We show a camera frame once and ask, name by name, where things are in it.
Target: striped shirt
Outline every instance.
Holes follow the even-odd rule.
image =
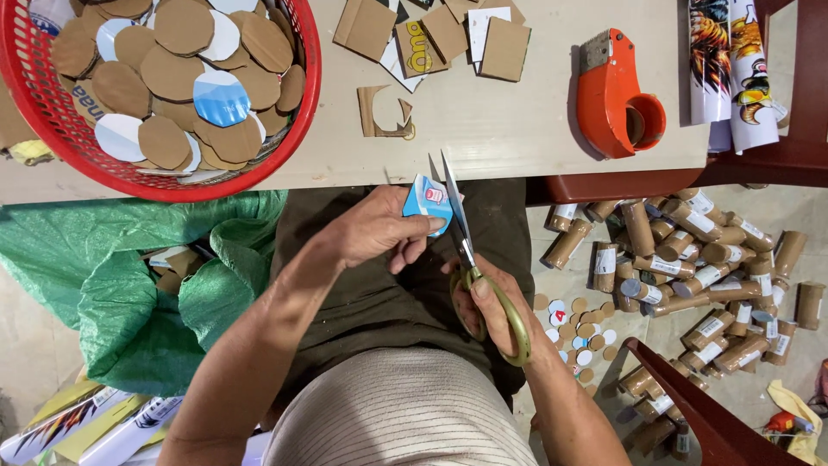
[[[317,377],[273,431],[264,466],[537,464],[506,403],[450,352],[385,348]]]

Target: person's left hand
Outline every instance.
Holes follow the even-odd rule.
[[[442,228],[445,219],[422,215],[403,217],[402,206],[408,191],[397,186],[377,187],[322,231],[327,240],[337,245],[345,267],[356,267],[394,250],[388,270],[399,274],[426,250],[426,237]]]

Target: scissors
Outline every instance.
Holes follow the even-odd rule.
[[[520,313],[518,312],[518,309],[515,308],[512,300],[509,299],[503,290],[500,289],[498,284],[494,283],[494,280],[486,275],[483,275],[477,267],[477,264],[474,262],[474,248],[471,245],[469,223],[466,220],[465,211],[463,210],[463,203],[460,201],[460,191],[457,189],[457,182],[455,181],[454,173],[451,171],[449,163],[445,160],[445,155],[443,155],[442,151],[440,151],[440,156],[443,159],[443,169],[445,170],[445,188],[449,193],[451,210],[454,212],[454,219],[452,219],[449,224],[449,232],[451,234],[451,239],[455,243],[457,254],[460,256],[460,269],[456,270],[451,276],[450,292],[454,293],[458,282],[462,283],[463,289],[466,292],[469,292],[472,284],[478,280],[486,280],[489,282],[494,294],[498,297],[498,301],[500,301],[500,305],[503,306],[503,310],[506,312],[506,319],[509,321],[509,325],[512,327],[512,331],[517,338],[517,356],[509,356],[507,354],[503,354],[503,352],[500,352],[500,356],[502,356],[503,359],[513,366],[523,366],[529,358],[529,355],[532,353],[526,326],[523,324]],[[431,155],[429,155],[428,159],[431,163],[431,175],[435,178],[435,180],[439,180],[434,162],[431,160]],[[466,332],[468,332],[469,335],[479,342],[486,339],[488,334],[486,329],[486,320],[480,312],[480,309],[476,306],[474,307],[474,311],[477,313],[480,325],[478,332],[473,332],[469,326],[466,325],[463,316],[460,314],[460,308],[458,307],[456,301],[452,299],[451,302],[454,304],[457,318],[463,324],[463,328],[465,328]]]

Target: dark pants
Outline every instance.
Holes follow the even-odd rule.
[[[535,285],[529,271],[531,246],[524,178],[459,183],[474,251],[515,277],[528,302]],[[371,187],[291,190],[276,230],[275,277],[319,230],[361,201]],[[390,252],[337,279],[302,338],[276,405],[340,362],[380,347],[435,347],[474,364],[507,404],[526,381],[503,360],[490,339],[477,342],[457,318],[449,276],[440,267],[456,255],[450,235],[430,238],[426,251],[401,274],[388,272]]]

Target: orange tape dispenser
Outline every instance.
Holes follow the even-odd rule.
[[[580,47],[578,125],[607,158],[632,157],[658,144],[667,126],[662,103],[642,94],[635,46],[609,29]]]

